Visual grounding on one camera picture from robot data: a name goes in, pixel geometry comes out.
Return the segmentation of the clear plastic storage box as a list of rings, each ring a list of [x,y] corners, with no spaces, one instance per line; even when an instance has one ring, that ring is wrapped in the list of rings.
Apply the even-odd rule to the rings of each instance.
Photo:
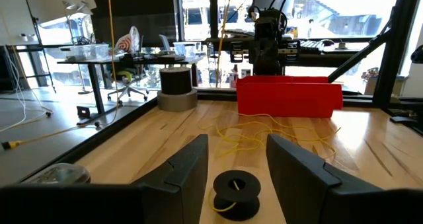
[[[70,58],[77,61],[100,60],[109,56],[108,44],[86,44],[70,47]]]
[[[178,55],[194,57],[200,48],[199,42],[174,42],[174,50]]]

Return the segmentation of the grey office chair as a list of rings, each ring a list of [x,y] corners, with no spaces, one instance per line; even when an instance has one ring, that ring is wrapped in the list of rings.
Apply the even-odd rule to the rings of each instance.
[[[111,82],[115,83],[115,90],[107,94],[107,100],[112,100],[112,95],[117,95],[118,104],[122,104],[122,97],[128,96],[128,98],[132,97],[132,94],[140,94],[143,97],[144,101],[147,101],[149,90],[145,89],[141,91],[134,87],[134,84],[141,81],[141,77],[136,75],[132,71],[129,70],[120,70],[116,73],[111,72],[108,76]]]

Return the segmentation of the black frame table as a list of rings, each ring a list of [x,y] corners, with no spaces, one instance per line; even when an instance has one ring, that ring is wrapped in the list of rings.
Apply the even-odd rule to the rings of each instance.
[[[95,65],[100,65],[100,69],[102,72],[104,71],[105,65],[115,65],[115,67],[129,67],[129,68],[135,67],[136,65],[181,65],[181,66],[191,65],[191,69],[194,70],[191,75],[192,84],[196,87],[198,80],[195,79],[194,77],[197,76],[196,74],[197,63],[204,58],[205,56],[196,56],[196,57],[189,57],[189,58],[180,59],[180,60],[171,60],[165,57],[158,57],[155,59],[144,59],[144,58],[141,59],[140,57],[137,57],[135,59],[130,59],[130,60],[120,60],[119,58],[112,59],[111,57],[109,57],[103,60],[87,60],[87,61],[65,60],[65,61],[59,61],[58,64],[87,65],[90,80],[91,80],[91,87],[93,89],[93,94],[94,94],[96,108],[97,108],[97,113],[90,115],[90,119],[94,119],[95,116],[100,117],[116,109],[116,108],[111,108],[109,110],[104,109],[104,105],[103,105],[103,101],[102,101],[102,97],[100,93],[99,82],[98,82],[98,75],[96,73]]]

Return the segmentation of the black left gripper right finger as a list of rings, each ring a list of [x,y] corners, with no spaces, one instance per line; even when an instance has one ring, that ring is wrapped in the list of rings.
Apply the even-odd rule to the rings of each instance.
[[[423,224],[423,189],[384,190],[278,135],[266,156],[287,224]]]

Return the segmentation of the red plastic bin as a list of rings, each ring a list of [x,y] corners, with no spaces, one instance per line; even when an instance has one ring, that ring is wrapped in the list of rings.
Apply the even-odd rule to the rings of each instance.
[[[254,75],[236,84],[241,114],[330,118],[343,108],[342,86],[327,77]]]

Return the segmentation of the grey tape roll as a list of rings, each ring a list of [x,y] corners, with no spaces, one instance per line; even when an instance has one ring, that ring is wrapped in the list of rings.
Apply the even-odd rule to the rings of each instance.
[[[157,95],[158,107],[167,112],[183,112],[197,107],[198,91],[192,89],[186,94],[165,94],[162,91]]]

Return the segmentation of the black plastic cable spool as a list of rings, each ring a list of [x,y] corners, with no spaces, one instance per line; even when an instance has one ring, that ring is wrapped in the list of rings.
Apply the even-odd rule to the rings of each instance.
[[[243,170],[225,171],[215,178],[213,189],[216,193],[213,207],[223,218],[246,221],[258,213],[261,185],[253,174]]]

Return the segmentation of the white bag with orange pattern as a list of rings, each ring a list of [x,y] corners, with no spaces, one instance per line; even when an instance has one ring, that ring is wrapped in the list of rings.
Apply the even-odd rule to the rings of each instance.
[[[121,37],[115,45],[117,50],[123,50],[127,53],[135,53],[140,49],[140,35],[135,26],[130,28],[130,32]]]

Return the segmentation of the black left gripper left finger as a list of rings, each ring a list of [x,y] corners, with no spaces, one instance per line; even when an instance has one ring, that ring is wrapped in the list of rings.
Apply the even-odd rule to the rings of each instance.
[[[0,224],[198,224],[208,178],[200,134],[131,184],[0,188]]]

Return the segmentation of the black keyboard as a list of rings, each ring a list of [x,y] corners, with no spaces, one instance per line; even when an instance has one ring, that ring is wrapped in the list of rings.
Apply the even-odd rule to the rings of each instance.
[[[300,41],[301,50],[309,53],[320,53],[324,47],[325,43],[320,41],[304,40]]]

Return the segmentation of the clear plastic bit case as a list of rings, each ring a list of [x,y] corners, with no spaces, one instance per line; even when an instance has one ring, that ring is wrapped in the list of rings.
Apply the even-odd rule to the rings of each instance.
[[[69,163],[58,163],[37,172],[22,181],[22,183],[74,184],[89,183],[90,181],[91,175],[85,167]]]

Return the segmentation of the white board panel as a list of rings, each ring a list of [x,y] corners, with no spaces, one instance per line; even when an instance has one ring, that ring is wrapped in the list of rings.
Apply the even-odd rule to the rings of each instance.
[[[14,53],[16,63],[21,67],[19,80],[27,81],[29,78],[48,77],[54,92],[56,92],[47,61],[47,73],[42,75],[26,76],[21,64],[19,46],[25,46],[28,52],[41,51],[47,60],[46,47],[42,43],[37,19],[32,15],[28,0],[0,0],[0,46],[5,46],[5,51]]]

